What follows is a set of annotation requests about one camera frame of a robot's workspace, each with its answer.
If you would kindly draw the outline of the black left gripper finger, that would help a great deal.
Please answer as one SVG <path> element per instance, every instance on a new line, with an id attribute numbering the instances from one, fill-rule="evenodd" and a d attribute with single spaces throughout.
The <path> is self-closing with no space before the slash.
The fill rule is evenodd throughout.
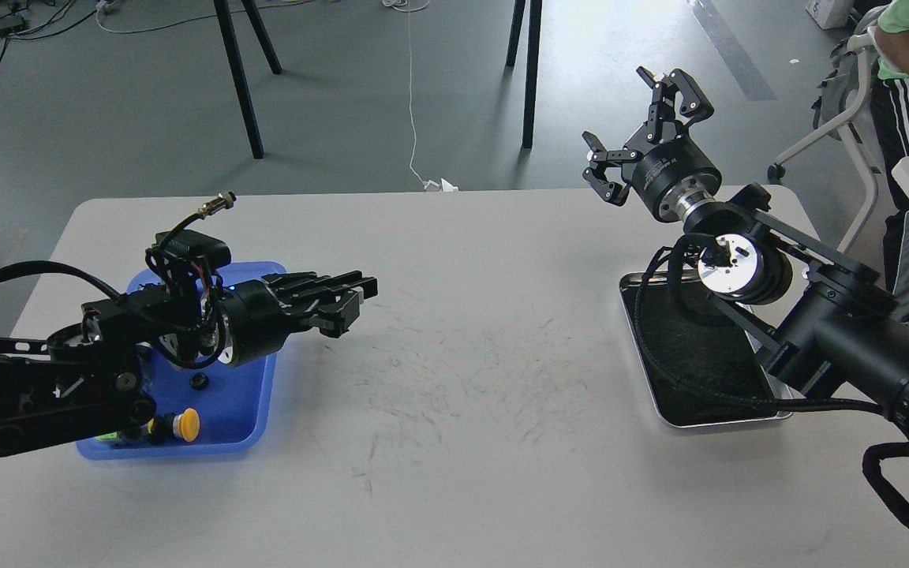
<path id="1" fill-rule="evenodd" d="M 326 297 L 302 301 L 285 309 L 290 331 L 317 330 L 329 338 L 340 338 L 360 316 L 363 293 L 343 293 L 339 298 Z"/>
<path id="2" fill-rule="evenodd" d="M 267 274 L 262 281 L 271 294 L 282 305 L 299 305 L 303 301 L 314 301 L 334 297 L 333 303 L 347 290 L 360 290 L 363 298 L 372 298 L 378 294 L 378 280 L 365 277 L 361 271 L 347 272 L 342 275 L 318 275 L 315 272 L 295 272 L 287 274 Z"/>

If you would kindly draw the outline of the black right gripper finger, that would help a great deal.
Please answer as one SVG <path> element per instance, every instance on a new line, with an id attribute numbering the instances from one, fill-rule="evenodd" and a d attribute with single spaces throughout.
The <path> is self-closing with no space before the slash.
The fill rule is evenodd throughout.
<path id="1" fill-rule="evenodd" d="M 679 139 L 689 127 L 714 115 L 714 106 L 684 69 L 673 69 L 660 79 L 645 67 L 636 68 L 636 73 L 652 89 L 647 119 L 636 140 L 657 145 Z"/>
<path id="2" fill-rule="evenodd" d="M 645 155 L 641 151 L 631 150 L 631 148 L 621 148 L 616 151 L 606 150 L 595 133 L 584 132 L 582 137 L 589 147 L 589 162 L 583 172 L 584 179 L 607 204 L 617 207 L 624 205 L 632 188 L 629 176 L 632 175 L 634 169 L 630 168 L 628 174 L 622 174 L 620 182 L 609 181 L 607 171 L 612 168 L 620 168 L 621 171 L 624 171 L 628 166 L 638 164 L 641 159 L 645 158 Z"/>

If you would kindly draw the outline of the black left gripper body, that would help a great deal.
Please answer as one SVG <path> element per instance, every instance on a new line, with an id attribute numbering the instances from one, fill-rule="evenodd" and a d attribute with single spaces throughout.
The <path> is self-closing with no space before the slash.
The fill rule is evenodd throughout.
<path id="1" fill-rule="evenodd" d="M 219 303 L 226 339 L 218 361 L 235 368 L 278 352 L 296 328 L 268 282 L 253 279 L 230 287 Z"/>

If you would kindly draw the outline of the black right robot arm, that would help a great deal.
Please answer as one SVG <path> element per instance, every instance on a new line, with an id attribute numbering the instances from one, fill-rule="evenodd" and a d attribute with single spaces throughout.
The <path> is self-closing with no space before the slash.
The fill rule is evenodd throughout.
<path id="1" fill-rule="evenodd" d="M 652 90 L 647 118 L 620 150 L 584 132 L 584 179 L 607 204 L 631 192 L 657 222 L 681 222 L 682 236 L 649 262 L 631 309 L 638 348 L 672 385 L 718 402 L 775 411 L 854 410 L 879 414 L 904 441 L 877 443 L 862 457 L 862 474 L 891 514 L 909 529 L 909 327 L 891 319 L 896 302 L 877 287 L 865 263 L 822 244 L 771 215 L 771 194 L 757 183 L 719 200 L 722 176 L 690 136 L 713 106 L 684 69 L 656 77 L 636 69 Z M 646 344 L 647 287 L 665 263 L 666 306 L 687 320 L 708 314 L 683 301 L 686 268 L 718 312 L 758 342 L 765 374 L 797 399 L 737 396 L 678 374 Z"/>

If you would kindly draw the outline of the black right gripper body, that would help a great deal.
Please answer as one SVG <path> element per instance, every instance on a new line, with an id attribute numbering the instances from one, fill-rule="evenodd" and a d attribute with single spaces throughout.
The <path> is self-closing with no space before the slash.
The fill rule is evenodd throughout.
<path id="1" fill-rule="evenodd" d="M 688 136 L 654 145 L 634 167 L 629 184 L 658 222 L 679 222 L 679 201 L 689 192 L 714 196 L 722 175 Z"/>

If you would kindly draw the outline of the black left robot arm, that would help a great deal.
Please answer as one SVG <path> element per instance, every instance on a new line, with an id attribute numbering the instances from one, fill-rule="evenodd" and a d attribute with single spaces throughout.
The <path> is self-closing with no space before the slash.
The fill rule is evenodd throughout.
<path id="1" fill-rule="evenodd" d="M 186 372 L 197 392 L 210 386 L 210 364 L 248 364 L 311 328 L 332 338 L 349 330 L 361 302 L 378 293 L 374 277 L 294 272 L 224 283 L 219 271 L 230 265 L 230 248 L 190 226 L 234 201 L 221 193 L 159 231 L 144 253 L 158 282 L 133 291 L 120 293 L 66 263 L 0 268 L 0 284 L 63 274 L 103 293 L 80 307 L 79 323 L 46 339 L 0 338 L 0 457 L 82 439 L 119 450 L 197 450 L 212 415 L 200 417 L 191 402 L 159 409 L 154 393 L 161 385 L 149 371 L 148 351 Z"/>

